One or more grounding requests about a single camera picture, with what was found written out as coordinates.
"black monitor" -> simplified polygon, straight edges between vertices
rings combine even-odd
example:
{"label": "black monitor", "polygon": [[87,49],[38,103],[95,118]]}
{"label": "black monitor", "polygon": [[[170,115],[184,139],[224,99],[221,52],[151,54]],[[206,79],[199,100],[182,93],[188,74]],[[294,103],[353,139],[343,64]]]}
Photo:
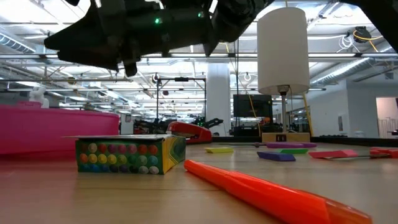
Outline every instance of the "black monitor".
{"label": "black monitor", "polygon": [[[250,95],[250,97],[256,116],[272,119],[272,97],[270,95]],[[234,117],[254,117],[249,95],[234,95]]]}

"table surface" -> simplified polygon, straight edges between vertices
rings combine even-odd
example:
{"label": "table surface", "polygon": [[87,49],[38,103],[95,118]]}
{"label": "table surface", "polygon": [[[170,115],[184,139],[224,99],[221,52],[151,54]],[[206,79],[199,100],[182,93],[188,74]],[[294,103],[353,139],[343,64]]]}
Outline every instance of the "table surface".
{"label": "table surface", "polygon": [[[348,204],[397,223],[398,160],[326,161],[296,155],[296,162],[259,159],[252,146],[207,154],[187,147],[187,159],[238,170]],[[321,144],[318,150],[368,147]],[[183,163],[165,175],[78,173],[75,161],[0,157],[2,223],[280,223],[262,211],[188,173]]]}

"white figurine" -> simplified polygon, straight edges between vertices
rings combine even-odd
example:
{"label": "white figurine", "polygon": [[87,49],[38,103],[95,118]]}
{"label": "white figurine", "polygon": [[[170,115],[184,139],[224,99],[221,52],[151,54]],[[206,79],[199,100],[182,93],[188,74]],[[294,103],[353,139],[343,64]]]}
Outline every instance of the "white figurine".
{"label": "white figurine", "polygon": [[29,101],[31,102],[39,102],[42,104],[42,108],[49,108],[49,100],[44,98],[45,88],[34,87],[33,91],[29,93]]}

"white pillar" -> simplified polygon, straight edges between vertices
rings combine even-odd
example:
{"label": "white pillar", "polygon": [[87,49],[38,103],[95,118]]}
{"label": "white pillar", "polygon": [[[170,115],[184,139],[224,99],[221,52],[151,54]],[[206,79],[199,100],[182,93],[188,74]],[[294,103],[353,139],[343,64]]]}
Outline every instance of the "white pillar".
{"label": "white pillar", "polygon": [[227,63],[209,63],[207,67],[206,120],[224,120],[223,124],[210,128],[211,133],[229,136],[231,129],[231,91]]}

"orange cylinder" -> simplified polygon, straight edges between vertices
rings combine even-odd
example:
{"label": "orange cylinder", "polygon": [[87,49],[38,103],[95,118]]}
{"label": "orange cylinder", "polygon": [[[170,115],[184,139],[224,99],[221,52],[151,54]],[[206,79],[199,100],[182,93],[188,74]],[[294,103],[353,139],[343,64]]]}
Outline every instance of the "orange cylinder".
{"label": "orange cylinder", "polygon": [[184,167],[287,223],[372,223],[369,215],[315,194],[191,160],[185,161]]}

